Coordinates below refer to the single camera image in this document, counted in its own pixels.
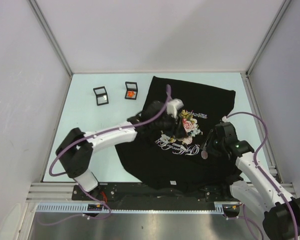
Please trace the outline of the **round pink brooch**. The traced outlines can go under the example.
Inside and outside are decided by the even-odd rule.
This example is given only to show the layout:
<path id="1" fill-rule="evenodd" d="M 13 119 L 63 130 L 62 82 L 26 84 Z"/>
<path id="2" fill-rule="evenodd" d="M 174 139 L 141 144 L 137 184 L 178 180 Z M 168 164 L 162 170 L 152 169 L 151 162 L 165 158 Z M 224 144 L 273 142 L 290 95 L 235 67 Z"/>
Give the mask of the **round pink brooch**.
<path id="1" fill-rule="evenodd" d="M 207 159 L 208 158 L 208 153 L 205 151 L 205 150 L 202 150 L 201 151 L 201 157 L 202 157 L 202 159 Z"/>

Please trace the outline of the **red leaf brooch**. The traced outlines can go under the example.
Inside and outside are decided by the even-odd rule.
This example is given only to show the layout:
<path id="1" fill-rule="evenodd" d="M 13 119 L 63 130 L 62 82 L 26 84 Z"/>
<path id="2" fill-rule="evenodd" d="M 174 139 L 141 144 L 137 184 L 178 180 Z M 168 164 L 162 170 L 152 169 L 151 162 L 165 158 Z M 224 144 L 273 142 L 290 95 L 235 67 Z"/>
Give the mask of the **red leaf brooch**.
<path id="1" fill-rule="evenodd" d="M 134 96 L 135 96 L 135 92 L 134 91 L 128 91 L 127 92 L 127 97 L 128 98 L 134 98 Z"/>

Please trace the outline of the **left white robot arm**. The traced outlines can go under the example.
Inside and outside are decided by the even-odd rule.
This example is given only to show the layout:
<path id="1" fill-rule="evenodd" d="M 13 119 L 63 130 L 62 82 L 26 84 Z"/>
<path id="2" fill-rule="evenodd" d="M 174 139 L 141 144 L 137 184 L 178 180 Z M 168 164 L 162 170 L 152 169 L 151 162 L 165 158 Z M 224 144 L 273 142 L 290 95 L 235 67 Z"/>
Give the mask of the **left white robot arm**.
<path id="1" fill-rule="evenodd" d="M 64 174 L 81 186 L 88 199 L 94 200 L 100 195 L 100 187 L 89 169 L 92 155 L 117 144 L 133 142 L 155 130 L 162 130 L 172 137 L 184 137 L 186 131 L 178 115 L 182 107 L 183 102 L 177 98 L 166 103 L 154 101 L 146 110 L 113 128 L 82 132 L 76 127 L 56 150 L 56 159 L 63 166 Z"/>

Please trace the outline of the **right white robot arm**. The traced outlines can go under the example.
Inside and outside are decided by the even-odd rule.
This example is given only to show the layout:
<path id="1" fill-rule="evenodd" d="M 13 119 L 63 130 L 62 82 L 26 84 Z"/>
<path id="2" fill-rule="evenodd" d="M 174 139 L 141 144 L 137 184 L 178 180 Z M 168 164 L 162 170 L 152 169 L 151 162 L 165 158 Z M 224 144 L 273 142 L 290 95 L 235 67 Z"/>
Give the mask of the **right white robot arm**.
<path id="1" fill-rule="evenodd" d="M 252 146 L 238 140 L 230 122 L 215 125 L 202 144 L 203 156 L 220 157 L 244 173 L 253 184 L 250 187 L 239 177 L 221 186 L 221 197 L 241 201 L 261 221 L 271 240 L 298 239 L 300 236 L 300 197 L 294 197 L 256 159 Z"/>

